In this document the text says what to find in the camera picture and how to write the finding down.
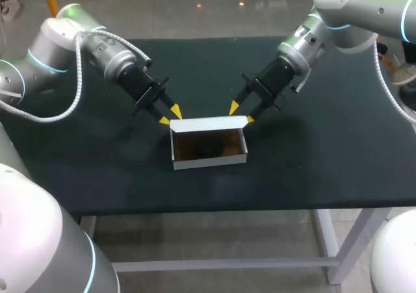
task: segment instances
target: gray robot arm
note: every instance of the gray robot arm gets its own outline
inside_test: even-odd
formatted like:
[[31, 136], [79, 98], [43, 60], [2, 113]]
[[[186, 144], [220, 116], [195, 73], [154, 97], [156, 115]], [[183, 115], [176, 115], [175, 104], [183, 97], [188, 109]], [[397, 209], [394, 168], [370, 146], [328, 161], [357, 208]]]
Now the gray robot arm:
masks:
[[[59, 77], [68, 70], [74, 51], [77, 55], [77, 94], [66, 112], [39, 118], [12, 107], [30, 94], [54, 88]], [[119, 84], [134, 99], [137, 110], [144, 108], [161, 123], [169, 124], [167, 117], [153, 106], [160, 98], [175, 116], [181, 118], [179, 106], [164, 92], [168, 79], [154, 81], [146, 73], [151, 65], [150, 58], [128, 41], [110, 33], [78, 4], [67, 5], [57, 18], [45, 20], [23, 59], [0, 60], [0, 107], [42, 123], [65, 118], [75, 109], [81, 96], [81, 51], [108, 82]], [[142, 66], [139, 66], [137, 55], [144, 59]]]
[[277, 58], [257, 77], [247, 80], [231, 104], [230, 115], [255, 92], [262, 102], [248, 116], [249, 121], [254, 121], [274, 105], [277, 95], [295, 75], [307, 75], [334, 45], [352, 54], [374, 45], [378, 34], [416, 40], [416, 0], [314, 0], [314, 4], [301, 26], [280, 43]]

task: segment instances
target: white box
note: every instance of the white box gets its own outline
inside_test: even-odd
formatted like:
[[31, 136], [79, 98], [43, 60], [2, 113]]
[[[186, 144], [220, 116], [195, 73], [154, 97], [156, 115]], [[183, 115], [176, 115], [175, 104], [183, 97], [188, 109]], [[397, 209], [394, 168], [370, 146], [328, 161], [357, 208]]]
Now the white box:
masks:
[[174, 170], [246, 163], [246, 116], [170, 121]]

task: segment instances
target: black tabletop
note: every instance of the black tabletop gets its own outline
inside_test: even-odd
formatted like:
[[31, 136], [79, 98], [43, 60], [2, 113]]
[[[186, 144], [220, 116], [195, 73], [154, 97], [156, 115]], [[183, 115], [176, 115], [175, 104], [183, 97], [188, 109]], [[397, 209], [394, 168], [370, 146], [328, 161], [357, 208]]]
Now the black tabletop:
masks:
[[[227, 115], [244, 84], [240, 72], [254, 76], [280, 41], [134, 44], [153, 59], [152, 77], [172, 78], [168, 93], [184, 118], [197, 118]], [[75, 70], [67, 74], [54, 93], [21, 107], [40, 116], [66, 110]], [[244, 129], [246, 164], [194, 170], [174, 171], [169, 128], [145, 112], [132, 117], [129, 96], [86, 62], [83, 96], [70, 118], [37, 124], [2, 114], [1, 121], [33, 179], [72, 214], [416, 204], [416, 135], [382, 92], [371, 50], [354, 56], [332, 50], [298, 95], [289, 89], [283, 95], [283, 112], [270, 109]]]

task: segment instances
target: floor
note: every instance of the floor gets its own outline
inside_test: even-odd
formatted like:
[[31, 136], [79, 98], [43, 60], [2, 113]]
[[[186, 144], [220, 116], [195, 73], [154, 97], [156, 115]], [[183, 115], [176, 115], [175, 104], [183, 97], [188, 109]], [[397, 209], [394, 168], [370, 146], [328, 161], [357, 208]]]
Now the floor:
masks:
[[[80, 3], [125, 38], [274, 36], [292, 32], [312, 0], [58, 0]], [[6, 24], [4, 57], [19, 57], [49, 12], [44, 0], [22, 1], [21, 16]], [[402, 212], [395, 209], [390, 216]], [[334, 210], [342, 243], [359, 210]], [[106, 216], [94, 240], [111, 261], [311, 256], [319, 254], [308, 210]], [[120, 274], [123, 293], [279, 292], [370, 293], [369, 251], [342, 287], [330, 287], [320, 268], [210, 270]]]

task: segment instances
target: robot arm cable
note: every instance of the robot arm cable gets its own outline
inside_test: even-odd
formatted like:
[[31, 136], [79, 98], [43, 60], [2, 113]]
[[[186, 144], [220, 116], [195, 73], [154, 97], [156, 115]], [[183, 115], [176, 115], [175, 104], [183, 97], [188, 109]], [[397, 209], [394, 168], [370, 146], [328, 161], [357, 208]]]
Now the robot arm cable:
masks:
[[397, 112], [406, 120], [408, 120], [410, 123], [416, 125], [416, 120], [413, 119], [411, 116], [407, 115], [406, 112], [400, 107], [400, 105], [397, 103], [396, 99], [391, 94], [389, 88], [387, 87], [387, 84], [384, 81], [382, 70], [380, 68], [380, 63], [378, 60], [378, 50], [377, 50], [377, 43], [374, 43], [374, 66], [376, 68], [376, 74], [377, 78], [380, 82], [380, 85], [382, 86], [385, 94], [387, 95], [387, 98], [390, 100], [393, 107], [397, 110]]

